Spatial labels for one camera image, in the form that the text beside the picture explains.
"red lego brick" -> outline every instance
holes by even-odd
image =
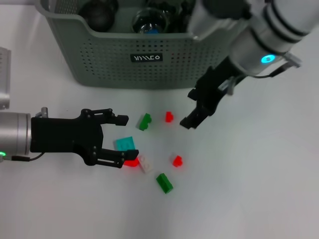
[[[183,159],[180,156],[177,156],[174,161],[173,161],[173,165],[177,168],[183,165]]]
[[[174,120],[173,114],[170,111],[166,112],[165,122],[170,123],[173,120]]]
[[[129,167],[136,167],[139,164],[139,160],[138,158],[134,159],[134,160],[126,160],[124,162],[125,166],[129,166]]]

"cable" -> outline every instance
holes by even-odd
[[[268,77],[275,77],[285,71],[287,71],[289,68],[291,68],[292,65],[291,63],[287,62],[284,65],[280,66],[279,68],[277,68],[276,70],[274,70],[272,73],[270,73],[269,75],[266,76],[251,76],[257,79],[263,79],[263,78],[268,78]]]
[[[42,157],[44,153],[39,154],[35,158],[29,158],[29,157],[23,157],[23,156],[12,156],[11,160],[12,161],[20,161],[20,162],[30,162],[30,161],[35,161],[38,158]]]
[[[44,155],[44,153],[41,153],[39,154],[38,156],[34,157],[34,158],[31,158],[29,161],[34,161],[34,160],[37,160],[39,159],[40,157],[42,157]]]

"green lego brick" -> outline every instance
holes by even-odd
[[[145,129],[147,129],[149,127],[149,123],[151,123],[151,122],[152,122],[151,115],[145,114],[143,119],[142,119],[142,122],[140,123],[139,129],[144,131]]]
[[[157,178],[156,181],[159,183],[160,187],[163,189],[165,194],[169,193],[173,190],[173,185],[170,183],[168,178],[164,173],[161,173]]]

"lego brick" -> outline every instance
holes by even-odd
[[[166,177],[164,173],[161,173],[157,178],[156,181],[159,183],[162,190],[165,192],[165,194],[169,193],[171,190],[173,190],[173,186]]]
[[[153,170],[149,161],[143,155],[139,156],[139,162],[144,173],[149,173]]]
[[[120,138],[116,140],[116,147],[118,151],[127,151],[129,149],[135,149],[133,137]]]
[[[134,160],[126,160],[124,162],[125,166],[129,166],[129,167],[137,167],[139,164],[139,160],[138,158],[134,159]]]
[[[171,112],[166,112],[165,122],[170,123],[174,120],[174,116]]]
[[[144,131],[145,129],[147,129],[149,127],[149,123],[151,123],[151,122],[152,122],[151,115],[145,114],[143,119],[142,119],[142,122],[140,123],[139,129]]]
[[[180,156],[177,156],[174,161],[173,161],[173,165],[177,168],[183,165],[183,158]]]
[[[121,138],[116,140],[116,147],[118,151],[126,151],[129,149],[135,149],[133,137]],[[125,166],[136,167],[138,166],[139,161],[136,158],[135,160],[126,160],[124,162]]]

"basket label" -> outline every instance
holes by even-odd
[[[163,54],[162,53],[131,54],[131,61],[134,63],[163,61]]]

